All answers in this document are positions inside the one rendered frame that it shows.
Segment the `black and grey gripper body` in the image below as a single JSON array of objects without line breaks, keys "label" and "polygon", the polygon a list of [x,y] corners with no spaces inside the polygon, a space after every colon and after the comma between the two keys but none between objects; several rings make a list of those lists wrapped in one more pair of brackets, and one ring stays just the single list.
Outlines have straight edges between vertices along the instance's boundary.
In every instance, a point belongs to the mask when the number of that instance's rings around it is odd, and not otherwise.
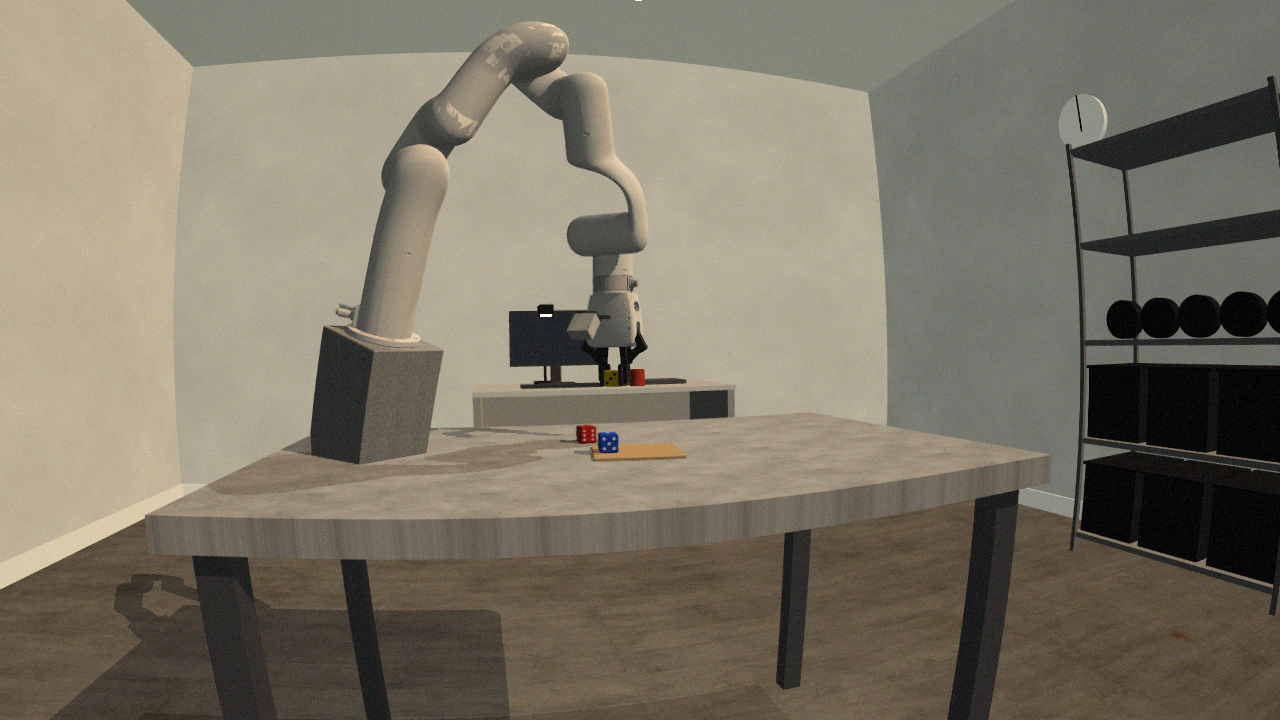
[{"label": "black and grey gripper body", "polygon": [[635,341],[637,329],[643,334],[643,316],[637,293],[626,290],[593,292],[588,311],[611,316],[611,319],[602,319],[593,340],[586,340],[590,347],[637,346]]}]

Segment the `tan flat mat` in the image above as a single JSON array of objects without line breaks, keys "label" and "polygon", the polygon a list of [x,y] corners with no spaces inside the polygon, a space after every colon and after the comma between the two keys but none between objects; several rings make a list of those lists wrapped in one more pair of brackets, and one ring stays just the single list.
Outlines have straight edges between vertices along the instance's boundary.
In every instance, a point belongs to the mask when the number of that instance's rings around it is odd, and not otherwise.
[{"label": "tan flat mat", "polygon": [[628,460],[657,460],[657,459],[682,459],[686,455],[673,443],[658,445],[620,445],[618,454],[600,454],[598,445],[593,445],[594,461],[628,461]]}]

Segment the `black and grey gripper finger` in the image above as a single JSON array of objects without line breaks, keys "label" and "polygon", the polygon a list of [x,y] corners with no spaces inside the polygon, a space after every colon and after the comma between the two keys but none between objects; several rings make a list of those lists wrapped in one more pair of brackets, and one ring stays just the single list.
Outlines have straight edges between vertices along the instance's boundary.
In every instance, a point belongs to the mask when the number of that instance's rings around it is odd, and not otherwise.
[{"label": "black and grey gripper finger", "polygon": [[596,361],[600,386],[604,386],[604,372],[611,370],[611,364],[608,364],[609,347],[596,347],[595,350],[588,346],[585,340],[581,348],[584,352],[589,354]]},{"label": "black and grey gripper finger", "polygon": [[643,334],[640,333],[639,329],[635,341],[637,346],[632,350],[631,346],[620,347],[621,364],[618,365],[618,386],[628,386],[630,364],[634,363],[634,359],[637,356],[637,354],[643,354],[643,351],[648,348],[646,342],[643,338]]}]

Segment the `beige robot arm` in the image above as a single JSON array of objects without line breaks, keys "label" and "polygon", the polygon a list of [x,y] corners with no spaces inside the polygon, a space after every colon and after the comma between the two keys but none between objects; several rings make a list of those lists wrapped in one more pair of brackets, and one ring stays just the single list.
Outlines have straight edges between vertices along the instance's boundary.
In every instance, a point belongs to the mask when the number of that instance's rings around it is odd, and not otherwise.
[{"label": "beige robot arm", "polygon": [[445,159],[454,146],[476,135],[511,82],[543,111],[563,120],[571,165],[608,177],[625,193],[628,211],[579,217],[567,229],[573,252],[602,255],[593,256],[593,292],[639,287],[631,252],[643,251],[648,241],[643,188],[614,154],[605,81],[589,72],[564,74],[558,67],[568,50],[567,36],[556,26],[508,26],[484,40],[442,94],[413,115],[381,168],[387,192],[361,304],[356,309],[337,304],[337,315],[352,322],[347,325],[349,336],[396,348],[419,346],[420,337],[411,331],[433,231],[449,184]]}]

